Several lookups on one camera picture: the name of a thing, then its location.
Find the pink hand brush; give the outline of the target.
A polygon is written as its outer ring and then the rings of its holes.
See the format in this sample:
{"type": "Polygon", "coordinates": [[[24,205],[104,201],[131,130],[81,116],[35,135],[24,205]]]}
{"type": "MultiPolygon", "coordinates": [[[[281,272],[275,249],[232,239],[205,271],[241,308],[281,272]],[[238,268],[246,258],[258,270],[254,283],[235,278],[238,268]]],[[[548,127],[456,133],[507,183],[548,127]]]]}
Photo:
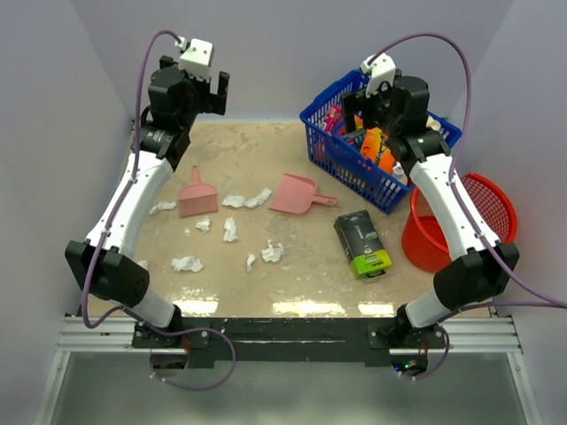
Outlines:
{"type": "Polygon", "coordinates": [[[192,183],[180,191],[178,201],[180,218],[216,213],[219,209],[217,190],[211,183],[200,180],[197,165],[192,167],[192,183]]]}

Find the long paper scrap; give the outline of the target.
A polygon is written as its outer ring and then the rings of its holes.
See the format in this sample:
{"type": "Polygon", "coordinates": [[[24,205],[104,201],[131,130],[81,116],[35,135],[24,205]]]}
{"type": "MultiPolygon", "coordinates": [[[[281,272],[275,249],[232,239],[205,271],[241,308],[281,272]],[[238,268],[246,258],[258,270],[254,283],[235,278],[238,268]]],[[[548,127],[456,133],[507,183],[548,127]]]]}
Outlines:
{"type": "Polygon", "coordinates": [[[272,191],[264,188],[256,197],[246,198],[242,195],[228,194],[221,202],[223,206],[231,208],[254,209],[263,205],[271,196],[272,191]]]}

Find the pink dustpan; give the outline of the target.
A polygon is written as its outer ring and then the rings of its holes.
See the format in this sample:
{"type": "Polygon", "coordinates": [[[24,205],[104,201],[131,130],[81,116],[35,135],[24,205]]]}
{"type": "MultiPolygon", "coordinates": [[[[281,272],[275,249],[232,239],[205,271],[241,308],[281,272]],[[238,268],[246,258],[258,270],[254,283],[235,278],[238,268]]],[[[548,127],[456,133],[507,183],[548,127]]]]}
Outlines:
{"type": "Polygon", "coordinates": [[[312,204],[337,206],[338,199],[319,194],[316,181],[309,177],[284,173],[269,209],[304,215],[309,212],[312,204]]]}

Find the small paper scrap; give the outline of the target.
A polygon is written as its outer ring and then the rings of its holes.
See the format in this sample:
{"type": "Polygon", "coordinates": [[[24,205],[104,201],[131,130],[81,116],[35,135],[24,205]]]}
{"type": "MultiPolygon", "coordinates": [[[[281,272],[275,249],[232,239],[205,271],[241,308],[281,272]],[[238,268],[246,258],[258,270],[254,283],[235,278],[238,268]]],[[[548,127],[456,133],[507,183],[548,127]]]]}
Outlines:
{"type": "Polygon", "coordinates": [[[204,217],[198,220],[195,224],[195,228],[200,230],[203,233],[207,233],[210,231],[211,220],[208,217],[204,217]]]}

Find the tall paper scrap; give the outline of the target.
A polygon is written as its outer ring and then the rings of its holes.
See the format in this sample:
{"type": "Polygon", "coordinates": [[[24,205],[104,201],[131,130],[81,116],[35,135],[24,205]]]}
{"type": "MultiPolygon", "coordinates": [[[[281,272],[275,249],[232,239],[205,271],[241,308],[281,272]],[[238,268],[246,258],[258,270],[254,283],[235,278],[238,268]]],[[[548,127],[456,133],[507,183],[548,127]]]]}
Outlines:
{"type": "Polygon", "coordinates": [[[233,243],[238,239],[237,224],[233,217],[228,217],[224,222],[224,235],[222,241],[224,243],[233,243]]]}

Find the tiny paper scrap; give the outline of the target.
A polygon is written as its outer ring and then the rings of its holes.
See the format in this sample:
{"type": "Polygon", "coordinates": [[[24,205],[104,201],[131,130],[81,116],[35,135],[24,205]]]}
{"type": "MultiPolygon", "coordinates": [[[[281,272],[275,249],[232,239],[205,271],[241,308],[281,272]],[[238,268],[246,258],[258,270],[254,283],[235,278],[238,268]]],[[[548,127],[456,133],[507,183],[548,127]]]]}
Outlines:
{"type": "Polygon", "coordinates": [[[249,253],[246,259],[246,272],[251,273],[252,265],[256,261],[256,256],[252,253],[249,253]]]}

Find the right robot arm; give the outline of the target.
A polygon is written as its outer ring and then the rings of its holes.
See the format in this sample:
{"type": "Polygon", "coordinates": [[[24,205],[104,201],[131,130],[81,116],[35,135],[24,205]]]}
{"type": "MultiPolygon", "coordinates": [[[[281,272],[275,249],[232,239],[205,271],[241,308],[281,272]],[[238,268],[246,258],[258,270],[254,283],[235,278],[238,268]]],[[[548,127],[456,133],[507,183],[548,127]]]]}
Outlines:
{"type": "Polygon", "coordinates": [[[519,260],[513,243],[503,243],[485,223],[454,169],[440,132],[428,127],[428,84],[414,76],[379,83],[372,94],[360,89],[341,97],[346,132],[361,117],[366,129],[379,128],[391,154],[428,202],[447,242],[450,263],[433,277],[433,288],[401,306],[388,337],[413,348],[426,331],[450,313],[500,295],[507,269],[519,260]]]}

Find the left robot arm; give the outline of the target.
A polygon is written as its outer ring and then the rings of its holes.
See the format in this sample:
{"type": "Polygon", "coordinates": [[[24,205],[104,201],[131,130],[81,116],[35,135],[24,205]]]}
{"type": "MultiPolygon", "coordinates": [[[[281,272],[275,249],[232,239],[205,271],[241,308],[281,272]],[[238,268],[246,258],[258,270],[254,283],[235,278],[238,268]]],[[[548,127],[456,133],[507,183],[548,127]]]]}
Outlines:
{"type": "Polygon", "coordinates": [[[220,73],[218,89],[210,90],[210,58],[183,53],[163,56],[150,78],[149,103],[138,107],[134,141],[126,171],[97,225],[81,242],[65,250],[67,264],[82,291],[81,313],[88,328],[90,296],[109,301],[130,314],[143,334],[164,347],[183,339],[180,308],[150,286],[148,270],[137,264],[134,251],[154,198],[178,167],[190,146],[189,132],[201,113],[226,111],[229,74],[220,73]]]}

